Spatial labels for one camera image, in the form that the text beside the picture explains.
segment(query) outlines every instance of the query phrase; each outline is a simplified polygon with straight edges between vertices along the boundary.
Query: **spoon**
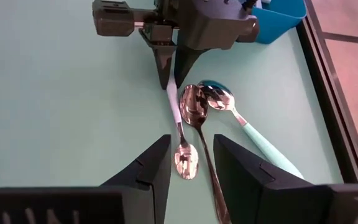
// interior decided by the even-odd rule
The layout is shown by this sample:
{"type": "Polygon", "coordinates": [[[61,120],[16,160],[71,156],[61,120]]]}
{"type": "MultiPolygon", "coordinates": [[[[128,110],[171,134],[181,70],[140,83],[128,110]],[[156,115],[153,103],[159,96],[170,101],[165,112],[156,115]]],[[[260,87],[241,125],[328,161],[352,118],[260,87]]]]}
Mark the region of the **spoon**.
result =
{"type": "Polygon", "coordinates": [[[180,176],[185,180],[191,180],[197,175],[198,153],[193,145],[187,143],[185,135],[183,134],[183,126],[178,105],[178,90],[173,73],[168,80],[167,94],[180,138],[180,143],[173,156],[173,161],[180,176]]]}
{"type": "Polygon", "coordinates": [[[234,95],[229,89],[212,80],[203,80],[198,86],[207,97],[208,104],[212,108],[233,112],[243,130],[273,165],[303,179],[301,172],[237,112],[236,107],[234,107],[234,95]]]}
{"type": "Polygon", "coordinates": [[[215,209],[220,224],[231,223],[226,203],[224,202],[223,193],[216,176],[214,167],[209,156],[208,147],[205,142],[201,126],[206,120],[208,114],[208,102],[200,88],[196,85],[187,85],[180,97],[180,114],[186,123],[194,127],[200,135],[203,143],[206,160],[208,163],[209,174],[211,176],[212,189],[214,194],[215,209]]]}

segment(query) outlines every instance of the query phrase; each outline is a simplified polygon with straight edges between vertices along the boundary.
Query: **stainless steel spoon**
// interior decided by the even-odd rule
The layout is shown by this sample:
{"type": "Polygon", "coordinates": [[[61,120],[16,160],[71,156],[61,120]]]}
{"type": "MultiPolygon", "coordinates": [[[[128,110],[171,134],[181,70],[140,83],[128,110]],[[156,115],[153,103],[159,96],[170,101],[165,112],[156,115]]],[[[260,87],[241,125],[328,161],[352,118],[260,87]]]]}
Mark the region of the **stainless steel spoon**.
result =
{"type": "Polygon", "coordinates": [[[179,101],[180,114],[186,123],[193,126],[200,135],[201,142],[204,146],[204,152],[208,163],[209,174],[211,176],[212,190],[214,194],[216,213],[220,224],[231,223],[226,203],[224,202],[223,193],[216,176],[214,167],[209,156],[208,147],[205,142],[201,126],[208,115],[208,102],[200,88],[196,85],[187,85],[179,101]]]}
{"type": "Polygon", "coordinates": [[[212,108],[233,112],[243,130],[272,164],[303,179],[301,172],[237,112],[234,107],[234,95],[229,89],[212,80],[203,80],[198,86],[207,97],[208,104],[212,108]]]}
{"type": "Polygon", "coordinates": [[[167,93],[169,103],[171,105],[171,110],[173,113],[173,118],[175,119],[175,124],[177,126],[180,138],[180,143],[173,157],[173,161],[180,176],[183,179],[191,180],[197,175],[198,153],[193,145],[187,143],[185,135],[183,134],[183,126],[181,124],[181,117],[178,105],[178,90],[173,74],[170,75],[168,81],[167,93]]]}

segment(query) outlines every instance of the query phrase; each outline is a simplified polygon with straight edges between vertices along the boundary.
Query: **spoon with teal handle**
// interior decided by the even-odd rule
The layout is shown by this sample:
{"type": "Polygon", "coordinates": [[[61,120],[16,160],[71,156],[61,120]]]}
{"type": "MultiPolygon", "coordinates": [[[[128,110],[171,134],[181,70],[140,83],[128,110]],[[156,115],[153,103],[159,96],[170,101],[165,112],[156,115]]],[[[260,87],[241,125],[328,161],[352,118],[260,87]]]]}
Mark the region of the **spoon with teal handle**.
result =
{"type": "Polygon", "coordinates": [[[216,110],[232,111],[243,130],[251,138],[256,146],[262,151],[265,157],[275,166],[303,178],[301,172],[290,162],[276,147],[265,139],[250,123],[248,123],[236,110],[234,106],[234,95],[224,85],[212,81],[203,80],[198,86],[205,94],[208,104],[216,110]]]}

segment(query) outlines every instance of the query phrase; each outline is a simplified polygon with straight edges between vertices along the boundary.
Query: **table surface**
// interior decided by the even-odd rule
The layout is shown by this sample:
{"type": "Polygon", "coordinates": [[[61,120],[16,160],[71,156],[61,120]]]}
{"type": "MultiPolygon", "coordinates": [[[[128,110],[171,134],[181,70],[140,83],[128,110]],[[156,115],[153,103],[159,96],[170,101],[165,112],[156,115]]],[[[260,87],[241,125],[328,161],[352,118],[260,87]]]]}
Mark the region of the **table surface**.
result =
{"type": "MultiPolygon", "coordinates": [[[[206,78],[232,90],[237,110],[306,180],[342,182],[296,30],[205,53],[180,91],[206,78]]],[[[230,112],[210,110],[203,131],[210,149],[220,133],[263,157],[230,112]]],[[[99,185],[163,134],[176,135],[172,113],[136,32],[97,36],[90,0],[0,0],[0,187],[99,185]]],[[[172,173],[165,219],[217,223],[201,141],[187,125],[185,134],[201,168],[191,181],[172,173]]]]}

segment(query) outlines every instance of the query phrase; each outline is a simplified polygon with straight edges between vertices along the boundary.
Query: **spoon handle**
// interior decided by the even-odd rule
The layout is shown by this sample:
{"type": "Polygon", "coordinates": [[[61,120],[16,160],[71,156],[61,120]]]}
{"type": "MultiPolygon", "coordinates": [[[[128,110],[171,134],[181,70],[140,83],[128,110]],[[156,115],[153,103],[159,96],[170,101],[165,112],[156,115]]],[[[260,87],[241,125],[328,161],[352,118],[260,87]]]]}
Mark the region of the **spoon handle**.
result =
{"type": "Polygon", "coordinates": [[[266,158],[275,166],[303,178],[301,172],[276,147],[263,137],[250,123],[242,127],[251,140],[258,146],[266,158]]]}
{"type": "Polygon", "coordinates": [[[223,193],[221,186],[219,184],[218,177],[215,173],[214,166],[211,162],[211,157],[209,156],[208,147],[206,145],[206,141],[201,131],[201,128],[196,128],[198,134],[200,135],[201,142],[203,143],[204,152],[206,156],[206,161],[208,164],[209,175],[211,176],[211,183],[212,183],[212,191],[214,194],[214,201],[215,201],[215,209],[216,214],[218,216],[219,224],[231,224],[229,211],[227,210],[226,203],[224,201],[223,193]]]}
{"type": "Polygon", "coordinates": [[[178,102],[178,88],[173,73],[171,73],[169,76],[168,85],[167,85],[167,94],[168,94],[169,104],[171,105],[171,110],[173,113],[173,119],[175,120],[175,124],[181,123],[181,116],[180,116],[179,102],[178,102]]]}

